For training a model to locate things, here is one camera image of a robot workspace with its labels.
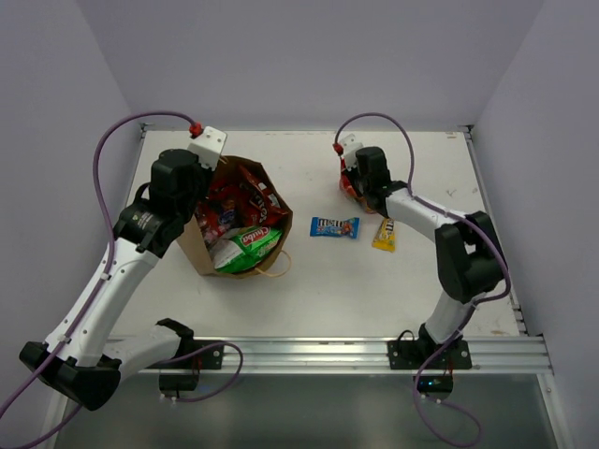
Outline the red snack bag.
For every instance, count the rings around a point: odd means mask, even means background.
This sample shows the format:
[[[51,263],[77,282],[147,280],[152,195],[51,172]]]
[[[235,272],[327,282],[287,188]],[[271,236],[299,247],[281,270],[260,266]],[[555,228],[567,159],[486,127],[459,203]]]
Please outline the red snack bag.
[[[375,210],[372,210],[366,200],[363,197],[359,197],[354,187],[352,186],[349,178],[347,177],[347,170],[345,167],[345,161],[343,158],[340,159],[340,180],[339,188],[343,194],[354,203],[358,204],[366,213],[376,214]]]

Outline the brown paper bag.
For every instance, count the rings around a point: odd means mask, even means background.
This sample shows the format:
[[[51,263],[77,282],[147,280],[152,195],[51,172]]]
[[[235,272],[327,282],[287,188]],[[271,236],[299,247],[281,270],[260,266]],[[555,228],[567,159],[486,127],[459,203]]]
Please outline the brown paper bag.
[[[218,276],[218,277],[226,277],[231,279],[243,279],[248,278],[250,276],[255,276],[258,274],[277,278],[283,276],[284,273],[274,273],[270,272],[270,267],[275,263],[277,257],[280,254],[285,253],[283,249],[283,245],[285,243],[286,238],[290,232],[292,226],[292,218],[293,212],[286,205],[284,200],[277,193],[274,185],[272,184],[266,170],[264,167],[256,162],[249,159],[245,159],[239,156],[223,156],[219,161],[218,167],[215,170],[212,182],[210,184],[209,191],[216,184],[227,184],[227,183],[238,183],[240,184],[240,173],[238,170],[238,166],[244,166],[248,168],[255,176],[260,178],[263,182],[265,182],[272,191],[277,195],[282,206],[289,211],[289,214],[286,218],[284,218],[278,225],[271,226],[273,228],[278,228],[283,231],[283,235],[281,236],[277,246],[272,250],[272,252],[263,259],[259,264],[257,264],[254,268],[248,269],[243,272],[238,272],[235,274],[227,274],[222,272],[217,272],[212,264],[212,258],[210,256],[209,250],[212,248],[207,248],[204,244],[202,234],[197,225],[196,215],[192,220],[185,226],[183,234],[178,237],[177,242],[182,248],[188,260],[191,262],[196,272],[201,276]]]

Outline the yellow M&M's packet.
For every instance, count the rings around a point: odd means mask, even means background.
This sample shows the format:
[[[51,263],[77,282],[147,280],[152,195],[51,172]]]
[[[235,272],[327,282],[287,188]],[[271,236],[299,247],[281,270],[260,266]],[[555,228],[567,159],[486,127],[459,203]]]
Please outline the yellow M&M's packet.
[[[394,253],[396,250],[395,221],[385,218],[373,238],[372,247],[377,250]]]

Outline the blue M&M's packet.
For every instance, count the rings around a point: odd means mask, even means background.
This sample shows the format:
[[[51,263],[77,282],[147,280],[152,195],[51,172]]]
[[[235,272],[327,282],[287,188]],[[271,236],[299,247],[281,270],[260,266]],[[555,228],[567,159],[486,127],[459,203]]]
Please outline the blue M&M's packet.
[[[360,219],[358,217],[346,220],[314,217],[311,221],[310,236],[356,239],[358,237],[359,225]]]

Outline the green Chuba cassava bag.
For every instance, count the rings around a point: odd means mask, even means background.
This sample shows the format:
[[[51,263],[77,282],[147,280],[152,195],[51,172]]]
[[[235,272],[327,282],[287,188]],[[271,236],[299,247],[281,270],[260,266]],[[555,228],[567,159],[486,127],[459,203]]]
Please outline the green Chuba cassava bag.
[[[235,228],[209,250],[217,272],[235,274],[254,268],[277,246],[283,231],[265,225]]]

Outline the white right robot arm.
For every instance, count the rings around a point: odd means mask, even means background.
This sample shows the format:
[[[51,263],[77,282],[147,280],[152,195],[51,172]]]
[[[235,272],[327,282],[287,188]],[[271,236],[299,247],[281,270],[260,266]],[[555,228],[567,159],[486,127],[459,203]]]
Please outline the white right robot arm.
[[[343,172],[371,210],[409,226],[435,245],[440,298],[417,338],[399,343],[398,352],[438,367],[449,358],[450,346],[476,306],[500,282],[509,282],[492,221],[483,211],[463,214],[414,195],[407,183],[391,179],[385,153],[378,147],[357,146],[343,157]]]

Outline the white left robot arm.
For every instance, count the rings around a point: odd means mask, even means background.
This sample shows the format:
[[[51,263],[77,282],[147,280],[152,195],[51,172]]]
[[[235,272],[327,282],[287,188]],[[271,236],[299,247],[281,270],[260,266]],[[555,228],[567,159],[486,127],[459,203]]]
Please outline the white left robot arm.
[[[108,338],[141,281],[206,198],[220,157],[217,150],[193,148],[159,154],[150,181],[121,212],[102,262],[71,311],[44,341],[24,344],[19,359],[42,383],[95,411],[138,371],[192,361],[193,332],[171,319],[115,344]]]

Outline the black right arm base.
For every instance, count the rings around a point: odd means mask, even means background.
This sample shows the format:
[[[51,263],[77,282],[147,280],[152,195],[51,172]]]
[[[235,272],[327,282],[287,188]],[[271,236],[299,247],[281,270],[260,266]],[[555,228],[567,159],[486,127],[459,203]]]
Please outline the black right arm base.
[[[413,377],[417,392],[439,401],[453,392],[455,372],[472,369],[474,365],[469,345],[462,337],[443,349],[443,344],[435,342],[424,326],[416,334],[404,330],[386,345],[389,368],[414,372],[422,369],[418,379]]]

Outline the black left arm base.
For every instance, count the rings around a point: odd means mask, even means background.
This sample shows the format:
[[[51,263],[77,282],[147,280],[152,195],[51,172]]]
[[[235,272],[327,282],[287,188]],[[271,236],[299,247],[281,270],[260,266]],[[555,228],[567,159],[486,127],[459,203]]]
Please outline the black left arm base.
[[[184,340],[173,361],[157,362],[148,367],[161,371],[158,388],[167,397],[179,398],[182,393],[191,393],[199,386],[203,370],[219,370],[222,367],[225,345],[219,340]]]

